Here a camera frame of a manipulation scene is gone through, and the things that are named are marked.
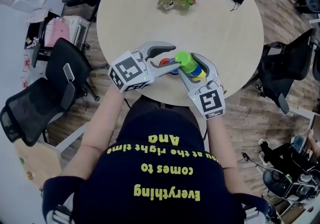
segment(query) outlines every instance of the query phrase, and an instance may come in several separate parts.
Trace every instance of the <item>hand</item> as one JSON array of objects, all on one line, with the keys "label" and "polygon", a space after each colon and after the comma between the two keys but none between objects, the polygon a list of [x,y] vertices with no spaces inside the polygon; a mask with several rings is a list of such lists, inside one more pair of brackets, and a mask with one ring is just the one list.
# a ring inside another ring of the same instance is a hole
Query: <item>hand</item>
[{"label": "hand", "polygon": [[307,137],[309,140],[313,140],[314,139],[314,130],[313,129],[309,129],[306,133]]}]

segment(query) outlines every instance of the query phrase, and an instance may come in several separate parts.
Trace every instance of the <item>black pants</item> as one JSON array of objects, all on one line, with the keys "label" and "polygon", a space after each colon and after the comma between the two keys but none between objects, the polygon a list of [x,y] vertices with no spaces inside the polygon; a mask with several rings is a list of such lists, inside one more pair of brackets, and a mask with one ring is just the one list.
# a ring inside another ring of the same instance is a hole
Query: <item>black pants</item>
[{"label": "black pants", "polygon": [[306,174],[305,171],[314,166],[289,143],[283,144],[274,150],[266,142],[263,142],[260,147],[264,153],[264,161],[266,163],[270,162],[275,169],[284,174],[289,174],[293,182],[297,181],[301,174]]},{"label": "black pants", "polygon": [[[126,115],[126,117],[123,121],[122,127],[124,127],[125,124],[127,124],[130,120],[133,120],[140,115],[144,115],[152,110],[160,109],[161,108],[160,104],[161,103],[158,101],[155,101],[155,100],[150,99],[144,95],[141,95],[141,97],[135,103],[133,103],[133,105],[131,106],[128,114]],[[187,118],[189,121],[191,121],[200,131],[198,121],[189,107],[187,107],[187,106],[173,106],[173,105],[166,104],[165,108],[169,109],[173,112],[180,113],[185,118]]]}]

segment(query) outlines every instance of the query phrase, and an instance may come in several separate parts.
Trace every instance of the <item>white wall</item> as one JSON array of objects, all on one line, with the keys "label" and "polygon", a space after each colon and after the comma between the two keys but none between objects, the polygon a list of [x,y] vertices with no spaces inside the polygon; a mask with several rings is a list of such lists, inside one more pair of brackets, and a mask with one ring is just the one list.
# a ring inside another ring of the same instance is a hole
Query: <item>white wall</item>
[{"label": "white wall", "polygon": [[[0,109],[8,97],[21,91],[24,41],[28,14],[0,4]],[[28,180],[14,146],[0,128],[0,221],[3,224],[43,224],[42,198]]]}]

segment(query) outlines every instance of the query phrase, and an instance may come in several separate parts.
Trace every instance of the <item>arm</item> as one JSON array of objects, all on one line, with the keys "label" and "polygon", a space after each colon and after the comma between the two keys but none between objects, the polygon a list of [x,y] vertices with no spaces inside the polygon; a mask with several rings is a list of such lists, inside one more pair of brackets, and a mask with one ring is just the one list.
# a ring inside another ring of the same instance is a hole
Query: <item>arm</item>
[{"label": "arm", "polygon": [[210,153],[214,155],[223,168],[225,185],[230,193],[253,195],[245,184],[237,168],[236,153],[221,116],[206,121]]},{"label": "arm", "polygon": [[82,137],[81,145],[60,176],[88,179],[100,155],[108,147],[121,111],[124,95],[112,84],[94,113]]},{"label": "arm", "polygon": [[307,136],[311,145],[311,150],[313,151],[314,156],[318,159],[320,157],[320,150],[314,139],[314,130],[313,129],[308,130]]}]

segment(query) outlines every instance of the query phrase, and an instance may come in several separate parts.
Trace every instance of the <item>yellow object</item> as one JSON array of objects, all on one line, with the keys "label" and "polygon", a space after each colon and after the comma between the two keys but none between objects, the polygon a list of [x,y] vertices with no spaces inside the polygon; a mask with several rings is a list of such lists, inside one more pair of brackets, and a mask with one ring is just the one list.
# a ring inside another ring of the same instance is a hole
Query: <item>yellow object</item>
[{"label": "yellow object", "polygon": [[201,72],[197,77],[192,78],[192,80],[198,81],[198,80],[200,80],[201,78],[204,78],[206,75],[207,75],[206,72],[204,72],[204,71],[202,70],[202,72]]}]

